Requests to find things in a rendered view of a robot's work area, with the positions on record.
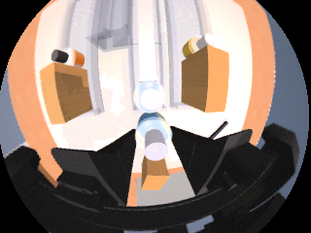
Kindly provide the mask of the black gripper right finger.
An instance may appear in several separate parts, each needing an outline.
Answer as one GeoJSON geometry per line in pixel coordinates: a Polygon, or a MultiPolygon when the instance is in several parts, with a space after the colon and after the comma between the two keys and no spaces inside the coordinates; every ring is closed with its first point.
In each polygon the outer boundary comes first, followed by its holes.
{"type": "Polygon", "coordinates": [[[183,164],[195,195],[209,191],[206,185],[213,178],[225,153],[248,141],[250,143],[253,133],[253,129],[249,128],[213,140],[210,137],[195,135],[180,127],[170,125],[170,129],[171,143],[175,147],[176,154],[179,155],[180,163],[183,164]]]}

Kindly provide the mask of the dark grey long thin bar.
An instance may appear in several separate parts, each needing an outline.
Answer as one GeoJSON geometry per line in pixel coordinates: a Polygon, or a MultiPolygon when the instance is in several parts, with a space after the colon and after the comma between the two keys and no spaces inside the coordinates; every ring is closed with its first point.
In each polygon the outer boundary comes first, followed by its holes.
{"type": "Polygon", "coordinates": [[[217,137],[218,135],[219,135],[219,132],[222,132],[223,131],[223,129],[225,129],[226,128],[226,125],[228,124],[228,121],[226,121],[225,120],[225,123],[223,123],[222,125],[221,125],[221,127],[219,127],[218,129],[217,129],[217,131],[215,131],[214,133],[213,133],[213,135],[211,135],[210,136],[210,139],[215,139],[215,137],[217,137]]]}

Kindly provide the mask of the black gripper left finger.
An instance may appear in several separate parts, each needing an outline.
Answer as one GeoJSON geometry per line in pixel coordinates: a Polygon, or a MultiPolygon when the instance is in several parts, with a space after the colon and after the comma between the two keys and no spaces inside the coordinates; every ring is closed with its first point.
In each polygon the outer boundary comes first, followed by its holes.
{"type": "Polygon", "coordinates": [[[51,148],[52,158],[61,170],[75,174],[94,176],[118,201],[118,206],[127,206],[131,185],[133,159],[136,155],[136,129],[98,150],[51,148]]]}

